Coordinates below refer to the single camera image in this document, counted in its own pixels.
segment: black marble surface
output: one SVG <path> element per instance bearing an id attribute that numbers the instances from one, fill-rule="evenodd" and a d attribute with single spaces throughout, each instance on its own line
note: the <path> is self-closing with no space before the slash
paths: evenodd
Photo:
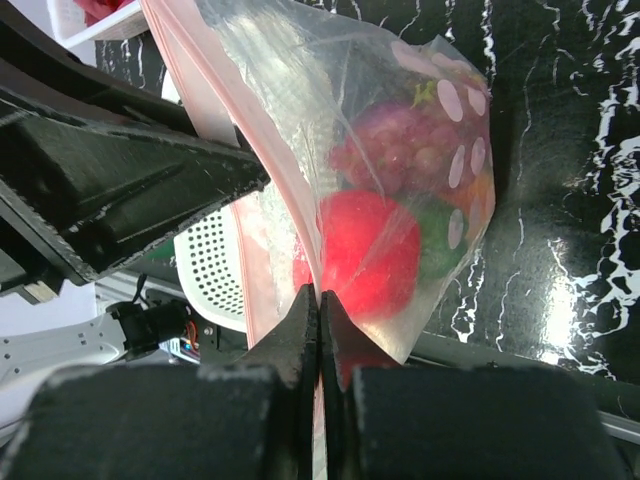
<path id="1" fill-rule="evenodd" d="M 443 35 L 489 80 L 496 212 L 425 338 L 640 385 L 638 4 L 325 0 L 316 7 L 382 25 L 410 44 Z M 97 57 L 104 71 L 160 94 L 165 68 L 148 33 L 99 42 Z M 613 398 L 610 410 L 640 419 L 632 397 Z"/>

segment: red tomato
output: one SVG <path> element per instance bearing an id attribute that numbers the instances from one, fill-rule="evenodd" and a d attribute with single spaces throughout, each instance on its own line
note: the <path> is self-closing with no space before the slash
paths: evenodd
<path id="1" fill-rule="evenodd" d="M 406 208 L 374 192 L 346 190 L 322 200 L 318 225 L 322 288 L 337 293 L 352 320 L 388 317 L 409 304 L 420 264 L 420 227 Z M 295 251 L 302 252 L 299 244 Z M 294 259 L 293 280 L 296 290 L 311 283 L 302 253 Z"/>

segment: white vein pattern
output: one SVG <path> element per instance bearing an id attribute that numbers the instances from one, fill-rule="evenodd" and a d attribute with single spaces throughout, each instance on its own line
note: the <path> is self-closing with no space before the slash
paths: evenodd
<path id="1" fill-rule="evenodd" d="M 467 343 L 469 337 L 473 335 L 476 327 L 476 311 L 478 310 L 478 293 L 484 284 L 485 261 L 482 257 L 482 250 L 476 249 L 473 260 L 469 268 L 467 286 L 473 291 L 471 295 L 465 295 L 461 299 L 460 306 L 456 309 L 451 321 L 451 329 L 458 336 L 458 340 Z M 458 285 L 458 296 L 462 294 L 462 286 L 459 280 L 455 280 Z M 465 331 L 458 325 L 463 323 L 467 328 Z"/>
<path id="2" fill-rule="evenodd" d="M 418 18 L 420 17 L 420 14 L 422 13 L 422 7 L 420 6 L 420 1 L 421 0 L 416 0 L 416 14 L 413 16 L 413 18 L 411 19 L 411 21 L 409 23 L 407 23 L 402 30 L 400 30 L 400 33 L 398 34 L 398 37 L 402 38 L 402 35 L 404 35 L 404 32 L 407 31 L 407 29 L 413 25 L 414 23 L 416 23 L 416 21 L 418 20 Z"/>
<path id="3" fill-rule="evenodd" d="M 507 280 L 507 283 L 504 286 L 504 293 L 500 298 L 500 314 L 498 315 L 498 336 L 496 337 L 496 348 L 498 349 L 499 352 L 502 351 L 502 345 L 500 344 L 500 342 L 504 338 L 503 322 L 504 322 L 504 314 L 506 312 L 505 302 L 507 300 L 507 297 L 509 296 L 509 287 L 511 287 L 511 282 L 513 282 L 515 278 L 518 277 L 519 275 L 520 275 L 520 270 L 511 274 L 511 276 Z"/>
<path id="4" fill-rule="evenodd" d="M 522 207 L 518 207 L 518 225 L 520 225 L 520 241 L 518 242 L 518 246 L 513 251 L 513 260 L 516 260 L 518 256 L 518 252 L 524 245 L 524 220 L 522 219 Z"/>
<path id="5" fill-rule="evenodd" d="M 589 13 L 589 2 L 583 2 L 583 13 L 587 17 L 587 24 L 590 30 L 601 30 L 603 19 L 595 27 L 595 16 Z M 626 1 L 618 1 L 616 11 L 622 13 L 628 6 Z M 632 26 L 638 20 L 638 13 L 631 12 L 623 17 L 619 25 L 614 25 L 605 36 L 603 43 L 609 44 L 610 38 L 617 32 L 621 38 L 629 37 Z M 564 283 L 568 308 L 579 315 L 582 321 L 576 331 L 571 334 L 582 338 L 585 346 L 593 344 L 594 340 L 610 335 L 624 329 L 631 320 L 630 309 L 638 302 L 638 292 L 640 292 L 640 271 L 633 270 L 625 265 L 622 259 L 621 242 L 629 234 L 637 233 L 640 223 L 640 209 L 635 204 L 633 196 L 637 195 L 640 189 L 640 171 L 638 169 L 638 158 L 640 158 L 640 136 L 626 138 L 619 143 L 609 142 L 609 131 L 611 123 L 618 112 L 623 109 L 638 110 L 638 66 L 635 64 L 635 57 L 640 47 L 640 39 L 629 38 L 626 47 L 620 49 L 615 55 L 615 60 L 624 65 L 623 78 L 608 88 L 607 98 L 599 103 L 600 125 L 596 136 L 597 150 L 591 156 L 591 171 L 585 178 L 588 188 L 594 193 L 600 193 L 601 175 L 605 168 L 611 169 L 611 179 L 613 181 L 613 192 L 606 196 L 611 202 L 611 210 L 602 219 L 600 231 L 607 235 L 606 244 L 601 250 L 602 256 L 594 265 L 594 271 L 584 276 L 571 275 L 563 264 L 563 245 L 560 239 L 549 241 L 548 247 L 556 261 L 559 271 L 562 273 L 560 282 Z M 601 56 L 594 60 L 594 67 L 599 73 L 607 72 L 606 65 Z M 605 264 L 613 265 L 613 272 L 604 276 L 601 267 Z M 608 292 L 604 295 L 593 294 L 596 282 L 606 282 Z M 603 306 L 609 306 L 614 312 L 614 322 L 607 329 L 602 329 L 596 325 L 596 316 Z M 581 352 L 572 350 L 573 347 L 565 348 L 564 355 L 577 364 L 577 368 L 585 373 L 604 373 L 605 376 L 615 379 L 609 369 L 608 362 L 604 355 L 599 352 L 590 352 L 584 359 L 578 359 Z"/>
<path id="6" fill-rule="evenodd" d="M 131 58 L 131 52 L 129 51 L 129 40 L 123 40 L 120 44 L 120 53 L 122 54 L 122 58 L 127 61 Z M 124 76 L 127 80 L 127 83 L 131 83 L 131 69 L 124 69 Z"/>
<path id="7" fill-rule="evenodd" d="M 600 35 L 602 34 L 602 28 L 604 27 L 604 23 L 607 21 L 607 18 L 609 17 L 609 13 L 611 12 L 611 7 L 612 5 L 608 5 L 607 8 L 604 9 L 602 18 L 598 22 L 598 27 L 596 28 L 596 36 L 593 37 L 593 40 L 591 40 L 592 46 L 596 42 L 596 40 L 600 38 Z"/>
<path id="8" fill-rule="evenodd" d="M 444 0 L 444 6 L 446 8 L 445 16 L 447 17 L 447 33 L 445 33 L 444 36 L 449 42 L 453 43 L 456 41 L 456 37 L 453 35 L 453 21 L 451 16 L 456 6 L 456 0 Z"/>
<path id="9" fill-rule="evenodd" d="M 545 10 L 549 10 L 549 11 L 553 12 L 553 16 L 554 16 L 554 20 L 553 20 L 553 22 L 551 24 L 552 27 L 553 27 L 553 31 L 554 31 L 553 43 L 554 43 L 555 49 L 556 49 L 556 57 L 553 60 L 553 85 L 557 86 L 558 85 L 558 79 L 557 79 L 558 64 L 560 63 L 560 59 L 562 58 L 561 55 L 564 55 L 567 59 L 569 59 L 574 64 L 576 63 L 576 59 L 567 50 L 565 50 L 564 48 L 561 48 L 561 47 L 558 46 L 558 36 L 560 34 L 560 20 L 561 20 L 560 9 L 558 7 L 550 6 L 547 2 L 542 3 L 542 8 L 544 8 Z M 603 18 L 598 23 L 598 33 L 596 34 L 596 37 L 593 39 L 592 44 L 593 44 L 593 42 L 596 41 L 596 39 L 600 35 L 600 31 L 602 30 L 602 26 L 604 25 L 604 22 L 606 21 L 606 17 L 608 15 L 608 10 L 609 9 L 605 10 Z M 571 80 L 571 83 L 573 84 L 573 87 L 572 87 L 573 91 L 576 92 L 581 97 L 587 97 L 587 96 L 589 96 L 589 94 L 587 94 L 585 92 L 582 92 L 580 90 L 580 87 L 578 87 L 578 85 L 576 85 L 576 81 L 575 81 L 576 78 L 581 78 L 583 76 L 584 76 L 583 73 L 580 71 L 580 69 L 578 69 L 578 70 L 575 70 L 574 72 L 572 72 L 569 75 L 569 79 Z"/>
<path id="10" fill-rule="evenodd" d="M 107 58 L 107 50 L 111 50 L 107 46 L 107 42 L 102 42 L 102 46 L 100 47 L 101 57 Z M 113 60 L 109 60 L 108 62 L 103 62 L 103 70 L 106 70 L 108 74 L 113 75 L 115 72 L 115 64 Z"/>
<path id="11" fill-rule="evenodd" d="M 144 43 L 141 39 L 138 39 L 138 76 L 142 79 L 142 85 L 140 88 L 144 88 L 147 85 L 147 79 L 144 78 L 144 68 L 142 66 L 142 47 Z"/>
<path id="12" fill-rule="evenodd" d="M 484 0 L 484 7 L 482 9 L 482 21 L 480 22 L 480 28 L 483 32 L 482 41 L 484 42 L 484 55 L 489 59 L 489 66 L 487 67 L 487 71 L 485 75 L 487 76 L 487 81 L 489 83 L 489 90 L 491 90 L 491 86 L 493 85 L 493 80 L 496 77 L 497 71 L 497 61 L 496 54 L 493 51 L 493 47 L 495 42 L 493 41 L 493 26 L 491 25 L 491 15 L 493 14 L 493 5 L 491 0 Z"/>
<path id="13" fill-rule="evenodd" d="M 358 20 L 362 21 L 362 12 L 360 11 L 360 5 L 358 5 L 358 2 L 356 0 L 351 0 L 351 6 L 355 9 Z"/>
<path id="14" fill-rule="evenodd" d="M 549 35 L 550 34 L 545 35 L 542 38 L 542 40 L 540 41 L 540 44 L 538 45 L 538 53 L 536 55 L 536 58 L 533 61 L 533 64 L 531 65 L 531 68 L 527 72 L 527 76 L 524 79 L 524 84 L 522 85 L 522 94 L 524 96 L 524 107 L 525 107 L 526 115 L 527 115 L 527 126 L 522 131 L 522 134 L 520 135 L 520 142 L 518 143 L 518 176 L 516 178 L 516 181 L 518 183 L 520 183 L 520 180 L 522 179 L 522 173 L 523 173 L 523 168 L 522 168 L 522 147 L 524 145 L 524 137 L 527 135 L 527 133 L 529 133 L 529 130 L 531 130 L 531 126 L 533 125 L 533 117 L 531 115 L 531 105 L 529 104 L 529 90 L 528 90 L 529 79 L 531 78 L 531 75 L 533 74 L 533 71 L 538 66 L 538 61 L 540 60 L 540 51 L 542 50 L 542 47 L 544 46 L 544 44 L 549 39 Z"/>

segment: clear plastic bag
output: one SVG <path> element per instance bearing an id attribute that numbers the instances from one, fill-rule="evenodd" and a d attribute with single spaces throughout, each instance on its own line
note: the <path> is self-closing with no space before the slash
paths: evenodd
<path id="1" fill-rule="evenodd" d="M 290 0 L 142 5 L 165 60 L 198 72 L 192 118 L 219 98 L 273 180 L 238 202 L 261 225 L 238 215 L 254 340 L 313 281 L 404 361 L 493 213 L 482 75 L 441 38 Z"/>

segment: white basket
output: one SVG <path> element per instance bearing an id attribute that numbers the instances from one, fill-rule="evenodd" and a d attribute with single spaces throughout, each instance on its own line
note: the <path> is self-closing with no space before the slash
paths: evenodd
<path id="1" fill-rule="evenodd" d="M 126 40 L 149 29 L 137 1 L 90 27 L 84 23 L 84 10 L 73 0 L 47 0 L 47 8 L 53 37 L 65 48 L 87 40 Z"/>
<path id="2" fill-rule="evenodd" d="M 180 285 L 210 322 L 247 331 L 238 234 L 230 207 L 205 217 L 174 239 Z"/>

